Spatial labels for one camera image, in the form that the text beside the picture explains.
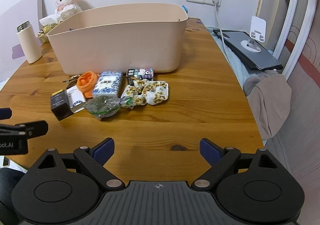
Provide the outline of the beige grey clothing pile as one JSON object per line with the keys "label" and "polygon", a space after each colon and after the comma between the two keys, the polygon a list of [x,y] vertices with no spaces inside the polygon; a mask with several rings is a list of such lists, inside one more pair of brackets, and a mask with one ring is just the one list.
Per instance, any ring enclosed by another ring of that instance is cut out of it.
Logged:
{"label": "beige grey clothing pile", "polygon": [[274,137],[289,116],[292,89],[284,75],[266,70],[249,77],[243,85],[244,94],[263,141]]}

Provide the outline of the cream thermos bottle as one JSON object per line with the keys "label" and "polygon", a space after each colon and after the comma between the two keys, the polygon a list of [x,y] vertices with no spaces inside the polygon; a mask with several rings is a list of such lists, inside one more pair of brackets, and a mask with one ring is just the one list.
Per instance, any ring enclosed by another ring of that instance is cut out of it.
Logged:
{"label": "cream thermos bottle", "polygon": [[17,37],[29,64],[36,62],[42,57],[39,40],[36,38],[29,21],[17,27]]}

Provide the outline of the grey laptop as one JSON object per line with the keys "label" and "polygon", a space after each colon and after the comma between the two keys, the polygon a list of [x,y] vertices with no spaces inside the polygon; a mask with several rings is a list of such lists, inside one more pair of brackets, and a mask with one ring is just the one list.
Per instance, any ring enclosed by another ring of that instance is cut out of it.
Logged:
{"label": "grey laptop", "polygon": [[282,70],[283,65],[265,49],[260,42],[265,41],[264,25],[251,27],[250,34],[244,31],[224,30],[223,39],[233,53],[248,66],[257,70]]}

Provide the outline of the white wooden shelf frame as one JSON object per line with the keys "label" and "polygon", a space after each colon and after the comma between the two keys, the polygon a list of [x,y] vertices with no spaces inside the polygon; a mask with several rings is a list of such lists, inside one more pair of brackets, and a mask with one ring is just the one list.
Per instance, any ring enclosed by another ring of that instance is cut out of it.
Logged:
{"label": "white wooden shelf frame", "polygon": [[267,23],[264,47],[283,65],[289,78],[302,58],[318,0],[260,0],[257,16]]}

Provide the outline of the gold tissue box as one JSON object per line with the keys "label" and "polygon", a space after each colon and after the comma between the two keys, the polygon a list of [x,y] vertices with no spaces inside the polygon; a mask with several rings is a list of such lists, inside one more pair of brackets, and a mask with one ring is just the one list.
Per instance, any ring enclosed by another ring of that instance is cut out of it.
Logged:
{"label": "gold tissue box", "polygon": [[48,33],[60,23],[61,16],[55,13],[39,20],[42,29],[37,33],[37,37],[41,44],[48,43]]}

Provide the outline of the blue white porcelain pattern box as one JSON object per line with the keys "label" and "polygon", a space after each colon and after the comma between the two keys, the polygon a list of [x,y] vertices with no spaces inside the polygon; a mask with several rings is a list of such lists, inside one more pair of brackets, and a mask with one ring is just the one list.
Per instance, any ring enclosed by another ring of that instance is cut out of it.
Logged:
{"label": "blue white porcelain pattern box", "polygon": [[92,96],[115,96],[118,97],[121,87],[123,72],[121,71],[104,71],[98,77]]}

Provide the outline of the white plush lamb toy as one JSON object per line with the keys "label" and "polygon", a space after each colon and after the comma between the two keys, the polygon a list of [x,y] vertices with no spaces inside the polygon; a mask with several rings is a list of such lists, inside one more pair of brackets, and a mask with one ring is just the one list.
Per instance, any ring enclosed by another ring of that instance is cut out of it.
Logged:
{"label": "white plush lamb toy", "polygon": [[55,0],[55,14],[57,21],[62,22],[69,17],[82,11],[78,4],[79,0]]}

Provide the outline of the cartoon blind box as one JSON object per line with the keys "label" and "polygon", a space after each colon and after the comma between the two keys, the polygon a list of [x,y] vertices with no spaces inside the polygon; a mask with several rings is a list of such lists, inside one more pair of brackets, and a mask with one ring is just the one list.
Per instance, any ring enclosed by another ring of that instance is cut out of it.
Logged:
{"label": "cartoon blind box", "polygon": [[134,68],[126,71],[127,83],[131,86],[134,85],[135,80],[147,79],[153,81],[153,75],[153,68]]}

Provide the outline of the white phone stand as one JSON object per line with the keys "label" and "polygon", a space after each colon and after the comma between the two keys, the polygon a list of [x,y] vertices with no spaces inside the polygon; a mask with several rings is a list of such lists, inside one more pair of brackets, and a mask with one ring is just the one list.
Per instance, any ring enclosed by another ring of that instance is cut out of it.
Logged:
{"label": "white phone stand", "polygon": [[266,36],[266,21],[260,17],[252,16],[249,39],[241,41],[241,45],[252,53],[260,53],[258,42],[264,43]]}

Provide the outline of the metal keys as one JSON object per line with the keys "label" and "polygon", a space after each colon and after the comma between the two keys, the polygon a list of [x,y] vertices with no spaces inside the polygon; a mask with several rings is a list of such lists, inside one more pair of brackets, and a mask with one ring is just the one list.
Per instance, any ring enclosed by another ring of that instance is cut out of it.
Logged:
{"label": "metal keys", "polygon": [[64,80],[63,82],[70,83],[72,81],[76,81],[79,77],[80,77],[80,75],[74,75],[74,76],[71,76],[69,79]]}

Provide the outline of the floral yellow white scrunchie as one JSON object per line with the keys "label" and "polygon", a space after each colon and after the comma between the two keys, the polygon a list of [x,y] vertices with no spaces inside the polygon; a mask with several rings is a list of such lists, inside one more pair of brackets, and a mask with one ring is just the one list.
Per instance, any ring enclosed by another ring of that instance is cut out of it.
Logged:
{"label": "floral yellow white scrunchie", "polygon": [[166,101],[169,97],[169,85],[165,81],[147,79],[135,80],[127,85],[120,97],[122,108],[133,109],[135,106],[152,105]]}

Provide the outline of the white small carton box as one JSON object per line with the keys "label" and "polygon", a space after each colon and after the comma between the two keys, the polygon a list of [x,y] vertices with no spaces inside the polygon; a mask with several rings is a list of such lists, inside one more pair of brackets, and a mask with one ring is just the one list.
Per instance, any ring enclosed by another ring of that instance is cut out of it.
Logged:
{"label": "white small carton box", "polygon": [[77,86],[66,89],[69,107],[72,113],[76,114],[85,109],[86,98],[81,91],[78,90]]}

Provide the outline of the beige plastic storage bin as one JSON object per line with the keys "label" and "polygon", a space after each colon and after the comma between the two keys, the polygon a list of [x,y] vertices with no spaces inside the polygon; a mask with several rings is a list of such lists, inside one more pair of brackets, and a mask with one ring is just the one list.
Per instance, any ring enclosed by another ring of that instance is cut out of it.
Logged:
{"label": "beige plastic storage bin", "polygon": [[153,68],[180,63],[188,15],[176,4],[131,3],[79,12],[48,33],[67,75]]}

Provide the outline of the black small box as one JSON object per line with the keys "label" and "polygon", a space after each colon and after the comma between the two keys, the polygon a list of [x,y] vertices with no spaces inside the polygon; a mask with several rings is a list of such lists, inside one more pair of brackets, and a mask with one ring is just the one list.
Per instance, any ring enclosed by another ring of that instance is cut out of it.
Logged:
{"label": "black small box", "polygon": [[73,115],[65,89],[59,90],[50,97],[50,108],[58,121]]}

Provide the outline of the orange rolled sock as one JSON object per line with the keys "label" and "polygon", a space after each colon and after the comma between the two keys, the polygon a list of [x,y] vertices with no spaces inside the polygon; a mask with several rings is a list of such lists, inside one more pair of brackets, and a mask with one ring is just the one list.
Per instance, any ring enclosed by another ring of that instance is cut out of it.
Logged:
{"label": "orange rolled sock", "polygon": [[92,71],[82,74],[76,82],[78,90],[85,96],[86,99],[93,98],[92,92],[99,78],[99,74]]}

